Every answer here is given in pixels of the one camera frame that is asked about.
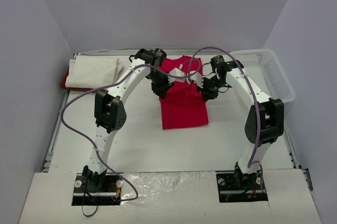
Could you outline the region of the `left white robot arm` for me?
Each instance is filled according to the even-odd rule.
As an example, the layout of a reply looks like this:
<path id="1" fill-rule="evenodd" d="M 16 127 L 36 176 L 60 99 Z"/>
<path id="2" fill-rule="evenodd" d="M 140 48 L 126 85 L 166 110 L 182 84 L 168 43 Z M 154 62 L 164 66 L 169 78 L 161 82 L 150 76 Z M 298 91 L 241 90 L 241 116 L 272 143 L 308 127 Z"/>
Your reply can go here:
<path id="1" fill-rule="evenodd" d="M 95 94 L 94 117 L 97 125 L 95 144 L 90 160 L 83 168 L 82 176 L 93 191 L 101 191 L 106 185 L 109 152 L 114 136 L 126 122 L 124 105 L 127 98 L 144 78 L 152 81 L 154 94 L 164 98 L 173 86 L 167 75 L 157 69 L 162 66 L 167 55 L 162 49 L 140 49 L 128 69 L 121 75 L 120 84 Z"/>

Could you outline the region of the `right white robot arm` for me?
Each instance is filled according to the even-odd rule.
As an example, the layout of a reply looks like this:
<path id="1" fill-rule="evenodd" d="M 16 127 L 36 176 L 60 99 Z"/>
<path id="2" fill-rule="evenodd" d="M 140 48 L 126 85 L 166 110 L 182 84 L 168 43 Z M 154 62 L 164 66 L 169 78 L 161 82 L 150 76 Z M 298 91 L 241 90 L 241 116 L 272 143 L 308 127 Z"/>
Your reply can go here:
<path id="1" fill-rule="evenodd" d="M 284 132 L 284 103 L 273 99 L 254 83 L 243 64 L 225 61 L 222 55 L 210 60 L 212 77 L 197 76 L 197 91 L 204 101 L 218 97 L 219 89 L 229 87 L 248 108 L 244 132 L 248 145 L 235 164 L 233 181 L 241 189 L 252 183 L 252 176 L 261 171 L 261 162 L 268 148 Z"/>

